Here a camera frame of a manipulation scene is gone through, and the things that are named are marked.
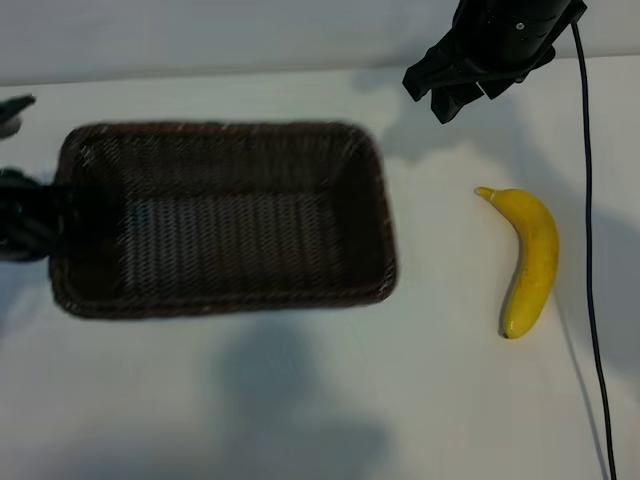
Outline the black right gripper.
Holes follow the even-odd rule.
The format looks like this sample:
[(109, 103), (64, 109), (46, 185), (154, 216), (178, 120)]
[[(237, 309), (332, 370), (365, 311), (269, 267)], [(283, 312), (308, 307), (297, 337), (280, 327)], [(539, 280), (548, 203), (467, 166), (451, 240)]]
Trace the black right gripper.
[(461, 1), (452, 37), (443, 37), (410, 66), (402, 84), (418, 102), (428, 92), (441, 124), (483, 96), (493, 100), (516, 81), (511, 77), (473, 80), (474, 65), (488, 73), (521, 77), (555, 57), (554, 42), (586, 11), (582, 1)]

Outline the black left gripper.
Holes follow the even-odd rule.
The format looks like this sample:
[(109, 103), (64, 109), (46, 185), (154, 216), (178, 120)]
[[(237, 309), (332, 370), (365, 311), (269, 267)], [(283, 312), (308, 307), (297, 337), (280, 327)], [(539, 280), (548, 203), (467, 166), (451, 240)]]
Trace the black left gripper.
[[(46, 203), (56, 213), (97, 213), (119, 209), (121, 192), (98, 184), (50, 184), (42, 186), (35, 179), (13, 168), (1, 169), (1, 259), (43, 260), (46, 254), (28, 239), (24, 231), (28, 219), (31, 191), (41, 190)], [(113, 240), (118, 234), (113, 215), (74, 217), (54, 215), (45, 221), (45, 250), (84, 250)]]

